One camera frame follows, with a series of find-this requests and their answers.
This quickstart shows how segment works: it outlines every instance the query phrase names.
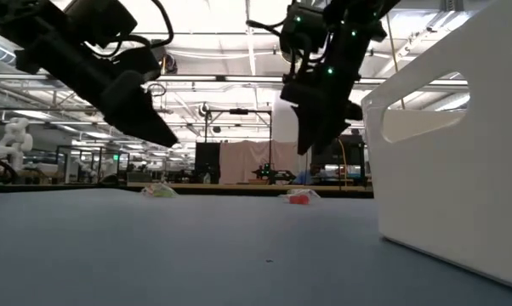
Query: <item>small object on table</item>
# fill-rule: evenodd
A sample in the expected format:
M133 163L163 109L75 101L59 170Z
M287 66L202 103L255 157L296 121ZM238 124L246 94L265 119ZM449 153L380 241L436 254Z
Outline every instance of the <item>small object on table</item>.
M150 186L145 187L141 193L143 196L166 198L173 198L178 195L171 187L162 183L151 184Z
M280 197L288 200L290 204L309 205L312 199L319 199L320 196L314 190L289 190Z

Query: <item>pink curtain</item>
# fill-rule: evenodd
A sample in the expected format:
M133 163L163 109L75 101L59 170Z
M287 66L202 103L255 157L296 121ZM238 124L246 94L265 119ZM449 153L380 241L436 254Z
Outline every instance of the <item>pink curtain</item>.
M269 142L242 141L220 145L220 183L247 183L256 179L257 170L269 162ZM298 171L298 146L296 143L271 142L271 166L275 170Z

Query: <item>workbench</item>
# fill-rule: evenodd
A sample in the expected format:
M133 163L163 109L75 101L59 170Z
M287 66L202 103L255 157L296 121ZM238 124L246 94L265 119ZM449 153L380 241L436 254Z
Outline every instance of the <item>workbench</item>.
M0 193L3 305L512 306L512 289L383 241L373 200Z

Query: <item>pole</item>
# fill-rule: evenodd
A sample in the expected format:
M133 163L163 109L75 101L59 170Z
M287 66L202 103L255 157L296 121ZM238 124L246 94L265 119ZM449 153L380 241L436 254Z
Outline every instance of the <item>pole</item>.
M60 164L60 146L55 147L55 164L59 166Z
M78 159L80 160L80 162L82 162L82 150L80 150L80 153L78 154ZM82 176L81 166L78 165L77 183L80 183L81 176Z
M95 153L92 152L92 162L90 162L90 164L89 164L89 168L92 170L94 170L94 161L95 161ZM89 179L90 179L90 183L93 183L91 175L90 175Z
M122 152L118 151L118 160L117 162L117 176L120 173L120 156L122 156Z
M362 179L362 183L364 188L367 187L367 179L366 179L366 160L364 154L365 143L358 144L358 148L360 149L360 178Z
M273 165L272 161L271 161L271 156L273 155L273 150L271 148L272 146L272 143L273 143L273 112L272 111L267 111L267 114L270 116L270 166Z
M98 182L100 181L102 156L103 156L103 148L100 148L100 160L99 160L99 163L97 164L97 181Z
M207 143L207 133L208 133L208 116L210 112L209 110L205 110L205 143Z

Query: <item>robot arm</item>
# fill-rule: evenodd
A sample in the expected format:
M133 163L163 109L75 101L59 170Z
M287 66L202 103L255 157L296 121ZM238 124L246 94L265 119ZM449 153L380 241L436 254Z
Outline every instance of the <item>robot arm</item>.
M61 11L50 0L0 0L0 35L21 46L16 68L36 74L40 68L58 78L99 109L105 120L127 135L172 146L177 138L154 111L151 93L141 88L156 80L161 67L151 52L173 40L173 28L158 0L169 39L151 44L130 34L137 21L118 0L73 0ZM122 42L142 47L119 53ZM118 43L113 54L89 46Z
M96 173L94 170L92 170L92 168L91 168L89 165L87 165L87 164L83 163L83 162L80 160L80 158L76 158L76 159L75 159L75 163L80 167L80 169L81 169L82 171L84 171L85 173L89 173L89 176L90 176L90 177L92 177L92 178L93 178L93 177L97 176L97 173Z
M33 149L33 137L26 132L29 121L25 118L12 118L5 126L5 134L0 141L0 158L10 156L10 164L15 171L24 165L24 152Z
M346 120L362 120L361 107L349 101L350 92L361 79L358 71L370 41L387 36L380 19L399 2L332 0L320 9L294 0L286 19L276 25L247 21L279 36L283 57L291 63L281 99L296 104L300 155L312 145L317 152L324 149L349 126ZM280 33L274 29L278 26ZM312 60L310 54L320 48L323 55Z

